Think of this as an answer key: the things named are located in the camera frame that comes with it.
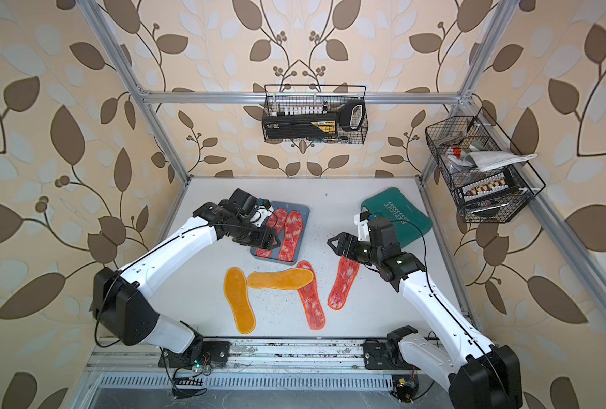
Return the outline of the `yellow insole vertical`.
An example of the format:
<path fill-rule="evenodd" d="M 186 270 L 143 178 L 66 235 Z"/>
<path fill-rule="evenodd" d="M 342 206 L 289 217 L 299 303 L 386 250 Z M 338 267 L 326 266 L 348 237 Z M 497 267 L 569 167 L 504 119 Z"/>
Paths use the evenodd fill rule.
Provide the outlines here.
<path fill-rule="evenodd" d="M 241 269 L 228 269 L 223 291 L 230 305 L 238 332 L 243 335 L 253 332 L 256 327 L 255 313 L 248 297 L 248 283 Z"/>

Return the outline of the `yellow insole horizontal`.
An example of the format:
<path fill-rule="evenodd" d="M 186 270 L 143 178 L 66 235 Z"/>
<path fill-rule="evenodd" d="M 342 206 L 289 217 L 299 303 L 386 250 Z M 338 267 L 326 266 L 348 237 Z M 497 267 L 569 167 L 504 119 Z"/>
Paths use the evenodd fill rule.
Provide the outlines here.
<path fill-rule="evenodd" d="M 281 272 L 253 272 L 247 279 L 253 289 L 279 291 L 297 291 L 314 280 L 314 274 L 308 269 L 288 269 Z"/>

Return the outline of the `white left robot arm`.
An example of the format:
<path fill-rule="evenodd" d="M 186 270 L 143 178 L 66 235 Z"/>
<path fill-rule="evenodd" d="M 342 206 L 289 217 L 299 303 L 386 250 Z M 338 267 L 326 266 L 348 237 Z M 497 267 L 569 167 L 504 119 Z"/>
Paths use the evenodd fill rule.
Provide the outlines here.
<path fill-rule="evenodd" d="M 149 344 L 184 354 L 199 333 L 156 312 L 150 299 L 185 262 L 225 237 L 260 250 L 277 248 L 281 244 L 277 230 L 267 227 L 274 216 L 269 200 L 239 188 L 218 204 L 203 204 L 181 228 L 139 259 L 117 270 L 103 268 L 94 276 L 96 325 L 127 346 Z"/>

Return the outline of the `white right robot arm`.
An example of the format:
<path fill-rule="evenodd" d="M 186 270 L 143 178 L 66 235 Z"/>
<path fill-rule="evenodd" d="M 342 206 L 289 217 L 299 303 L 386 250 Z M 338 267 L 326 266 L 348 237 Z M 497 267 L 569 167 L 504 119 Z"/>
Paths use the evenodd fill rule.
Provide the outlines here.
<path fill-rule="evenodd" d="M 414 328 L 400 328 L 392 334 L 396 354 L 446 390 L 455 408 L 522 407 L 520 362 L 514 351 L 490 341 L 449 302 L 426 266 L 404 251 L 392 222 L 363 212 L 356 224 L 357 235 L 335 235 L 329 247 L 377 271 L 439 338 L 440 344 L 434 345 Z"/>

